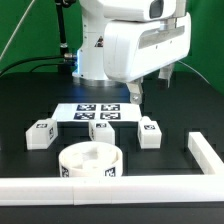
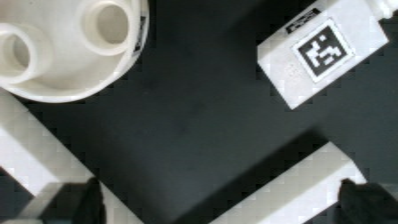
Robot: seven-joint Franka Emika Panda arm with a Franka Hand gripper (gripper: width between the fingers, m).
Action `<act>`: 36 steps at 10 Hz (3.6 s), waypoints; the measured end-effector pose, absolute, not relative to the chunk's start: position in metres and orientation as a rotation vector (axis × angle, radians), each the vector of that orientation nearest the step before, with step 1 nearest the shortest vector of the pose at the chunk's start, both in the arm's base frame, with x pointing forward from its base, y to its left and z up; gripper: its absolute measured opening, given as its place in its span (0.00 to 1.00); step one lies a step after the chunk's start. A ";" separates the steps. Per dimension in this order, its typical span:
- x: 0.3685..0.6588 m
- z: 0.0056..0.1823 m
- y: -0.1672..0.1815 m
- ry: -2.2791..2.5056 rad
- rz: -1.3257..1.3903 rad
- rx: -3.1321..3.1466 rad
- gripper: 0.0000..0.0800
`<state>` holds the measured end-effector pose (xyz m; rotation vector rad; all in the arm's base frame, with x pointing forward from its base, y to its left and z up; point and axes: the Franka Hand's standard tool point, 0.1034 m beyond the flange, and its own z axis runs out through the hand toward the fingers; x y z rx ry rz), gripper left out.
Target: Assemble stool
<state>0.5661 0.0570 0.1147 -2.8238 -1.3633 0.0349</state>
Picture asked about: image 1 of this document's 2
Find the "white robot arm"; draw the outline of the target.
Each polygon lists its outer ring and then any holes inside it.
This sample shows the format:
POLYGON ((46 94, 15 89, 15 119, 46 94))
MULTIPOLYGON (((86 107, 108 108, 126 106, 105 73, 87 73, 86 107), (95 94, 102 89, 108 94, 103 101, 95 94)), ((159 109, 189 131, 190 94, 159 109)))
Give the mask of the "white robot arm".
POLYGON ((93 86, 124 83, 142 103, 143 77, 170 82, 174 63, 188 55, 187 0, 80 0, 83 42, 75 80, 93 86))

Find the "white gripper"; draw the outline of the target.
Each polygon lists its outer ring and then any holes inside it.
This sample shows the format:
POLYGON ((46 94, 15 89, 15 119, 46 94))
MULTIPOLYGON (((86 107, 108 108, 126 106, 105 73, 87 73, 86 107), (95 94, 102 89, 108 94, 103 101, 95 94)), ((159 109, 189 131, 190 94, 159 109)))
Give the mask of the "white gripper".
POLYGON ((159 84, 162 88, 168 88, 174 70, 172 63, 186 57, 189 52, 189 13, 178 18, 170 29, 161 30, 160 26, 159 21, 111 21, 106 25, 103 45, 104 72, 109 79, 127 83, 132 104, 142 103, 141 77, 161 68, 159 84))

